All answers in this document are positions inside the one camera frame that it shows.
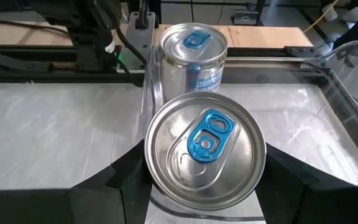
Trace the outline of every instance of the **pull tab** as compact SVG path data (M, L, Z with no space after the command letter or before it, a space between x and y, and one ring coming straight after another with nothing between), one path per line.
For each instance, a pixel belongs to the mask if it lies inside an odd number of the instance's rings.
M188 37L186 37L183 41L185 47L191 49L198 49L203 46L211 37L211 34L206 32L197 30L191 33Z
M188 138L188 152L198 162L215 161L223 152L235 122L225 114L209 110Z

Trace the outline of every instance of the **clear acrylic panel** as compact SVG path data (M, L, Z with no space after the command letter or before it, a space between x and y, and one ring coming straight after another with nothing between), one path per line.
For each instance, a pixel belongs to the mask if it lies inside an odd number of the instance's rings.
M160 57L145 76L139 137L163 102ZM227 58L218 91L249 110L265 140L289 155L358 185L358 41L317 58ZM255 193L224 210L192 213L153 188L150 201L171 215L222 221L263 220ZM147 219L158 219L148 214Z

